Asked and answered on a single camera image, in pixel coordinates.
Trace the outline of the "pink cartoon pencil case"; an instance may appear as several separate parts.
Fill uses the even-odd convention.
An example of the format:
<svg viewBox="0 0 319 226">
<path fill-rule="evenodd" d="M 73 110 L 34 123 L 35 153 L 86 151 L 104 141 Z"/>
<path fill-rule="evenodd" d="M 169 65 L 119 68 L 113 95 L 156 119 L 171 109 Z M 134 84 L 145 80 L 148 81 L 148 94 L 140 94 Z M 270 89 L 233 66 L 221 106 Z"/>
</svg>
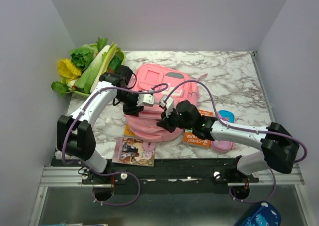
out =
<svg viewBox="0 0 319 226">
<path fill-rule="evenodd" d="M 219 118 L 221 118 L 224 121 L 230 122 L 230 123 L 235 123 L 235 116 L 232 112 L 227 111 L 227 110 L 219 110 L 217 112 L 217 115 Z M 217 136 L 217 140 L 215 139 L 214 141 L 210 142 L 210 147 L 214 151 L 222 152 L 222 153 L 227 153 L 233 149 L 236 148 L 236 145 L 234 142 L 231 141 L 225 141 L 225 136 L 224 133 L 227 132 L 227 128 L 224 129 L 222 128 L 218 133 L 222 133 L 222 135 Z"/>
</svg>

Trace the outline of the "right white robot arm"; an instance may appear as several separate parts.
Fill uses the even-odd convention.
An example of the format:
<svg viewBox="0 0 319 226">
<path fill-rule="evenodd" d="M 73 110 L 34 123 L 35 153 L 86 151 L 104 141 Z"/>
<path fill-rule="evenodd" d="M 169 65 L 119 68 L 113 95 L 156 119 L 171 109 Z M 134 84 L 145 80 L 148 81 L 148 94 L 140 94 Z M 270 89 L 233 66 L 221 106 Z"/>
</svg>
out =
<svg viewBox="0 0 319 226">
<path fill-rule="evenodd" d="M 266 169 L 291 173 L 299 144 L 281 124 L 273 122 L 266 127 L 252 127 L 229 123 L 216 117 L 202 116 L 188 100 L 175 105 L 171 98 L 163 99 L 159 105 L 163 112 L 157 125 L 171 133 L 180 128 L 190 130 L 201 140 L 234 142 L 258 150 L 257 153 L 237 157 L 236 166 L 229 170 L 233 181 L 240 182 L 248 175 Z"/>
</svg>

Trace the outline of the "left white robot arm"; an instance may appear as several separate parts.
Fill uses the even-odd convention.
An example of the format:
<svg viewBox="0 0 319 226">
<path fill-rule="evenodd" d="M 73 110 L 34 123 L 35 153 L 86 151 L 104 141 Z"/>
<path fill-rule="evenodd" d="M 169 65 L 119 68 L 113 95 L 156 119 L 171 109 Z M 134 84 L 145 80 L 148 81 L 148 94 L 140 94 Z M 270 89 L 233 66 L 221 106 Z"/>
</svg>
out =
<svg viewBox="0 0 319 226">
<path fill-rule="evenodd" d="M 96 150 L 93 126 L 105 107 L 115 100 L 123 103 L 123 113 L 138 117 L 143 106 L 138 106 L 138 94 L 131 93 L 129 82 L 135 74 L 120 65 L 114 73 L 103 73 L 98 84 L 85 102 L 70 116 L 62 115 L 57 121 L 57 149 L 65 156 L 73 156 L 94 170 L 93 177 L 98 183 L 106 183 L 111 176 L 106 160 Z"/>
</svg>

